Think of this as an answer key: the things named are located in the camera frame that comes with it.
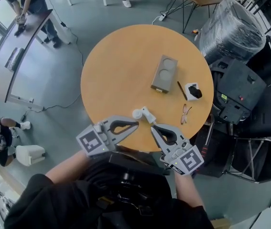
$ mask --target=white sneaker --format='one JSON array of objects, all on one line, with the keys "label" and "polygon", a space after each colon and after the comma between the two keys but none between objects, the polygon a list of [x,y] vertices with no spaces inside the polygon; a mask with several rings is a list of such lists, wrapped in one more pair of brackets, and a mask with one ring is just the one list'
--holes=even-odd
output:
[{"label": "white sneaker", "polygon": [[122,3],[125,5],[126,8],[131,8],[130,0],[123,0]]},{"label": "white sneaker", "polygon": [[29,121],[20,123],[20,125],[22,130],[29,130],[31,128],[31,123]]}]

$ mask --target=eyeglasses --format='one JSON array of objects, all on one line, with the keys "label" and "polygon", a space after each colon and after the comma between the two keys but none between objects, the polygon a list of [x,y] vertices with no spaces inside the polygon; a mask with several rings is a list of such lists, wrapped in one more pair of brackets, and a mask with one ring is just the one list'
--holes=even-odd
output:
[{"label": "eyeglasses", "polygon": [[181,116],[181,124],[183,125],[183,123],[186,123],[186,121],[187,121],[187,113],[188,113],[188,111],[190,111],[190,109],[191,109],[192,107],[190,107],[190,108],[188,108],[187,106],[186,106],[186,104],[184,104],[184,106],[183,106],[183,115]]}]

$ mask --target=shoe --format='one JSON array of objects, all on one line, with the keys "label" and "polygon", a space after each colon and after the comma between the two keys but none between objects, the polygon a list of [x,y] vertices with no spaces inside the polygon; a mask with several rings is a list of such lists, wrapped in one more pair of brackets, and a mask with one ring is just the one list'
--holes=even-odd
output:
[{"label": "shoe", "polygon": [[31,123],[29,121],[26,121],[24,123],[20,123],[22,130],[29,130],[31,128]]},{"label": "shoe", "polygon": [[56,36],[53,38],[53,47],[54,48],[59,48],[61,46],[61,44],[62,44],[62,41],[59,37]]},{"label": "shoe", "polygon": [[125,5],[126,8],[131,8],[130,0],[123,0],[122,3]]},{"label": "shoe", "polygon": [[44,41],[43,42],[45,42],[45,43],[49,43],[50,42],[50,39],[48,38],[48,37],[46,37],[45,39],[44,39]]}]

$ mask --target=plastic wrap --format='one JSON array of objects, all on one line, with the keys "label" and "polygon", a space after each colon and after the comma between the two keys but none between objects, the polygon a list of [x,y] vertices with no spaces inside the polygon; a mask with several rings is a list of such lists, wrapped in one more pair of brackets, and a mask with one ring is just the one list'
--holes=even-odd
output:
[{"label": "plastic wrap", "polygon": [[235,0],[223,0],[195,43],[208,64],[226,55],[247,63],[263,49],[266,37],[251,12]]}]

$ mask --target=floor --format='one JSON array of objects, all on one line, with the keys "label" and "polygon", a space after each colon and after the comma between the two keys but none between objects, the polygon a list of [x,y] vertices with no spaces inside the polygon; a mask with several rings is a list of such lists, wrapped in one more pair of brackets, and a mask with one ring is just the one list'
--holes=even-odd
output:
[{"label": "floor", "polygon": [[[71,7],[66,0],[51,1],[60,20],[79,37],[78,46],[85,60],[92,48],[109,33],[128,25],[151,24],[170,0],[131,1],[131,9],[124,8],[121,0],[107,0],[107,7],[103,6],[102,0],[72,0]],[[190,7],[186,8],[185,14],[188,15],[189,11]],[[155,24],[181,32],[181,13],[174,13]],[[201,28],[207,19],[207,7],[196,9],[184,36],[193,42],[190,31]],[[58,50],[34,41],[21,65],[12,93],[32,97],[35,103],[46,107],[72,103],[80,94],[83,68],[75,41],[74,38],[74,43],[63,45]],[[0,116],[19,121],[25,111],[19,105],[0,102]],[[46,173],[77,152],[80,148],[75,137],[91,123],[81,98],[67,109],[54,107],[42,113],[29,112],[27,120],[33,127],[28,131],[18,131],[21,138],[15,144],[40,145],[46,149],[47,155],[43,162],[31,167],[24,167],[17,161],[7,167],[8,172],[23,185],[33,174]],[[173,177],[168,179],[175,194]],[[219,179],[198,175],[195,183],[211,219],[225,216],[235,224],[258,214],[271,202],[271,182],[257,185],[228,175]]]}]

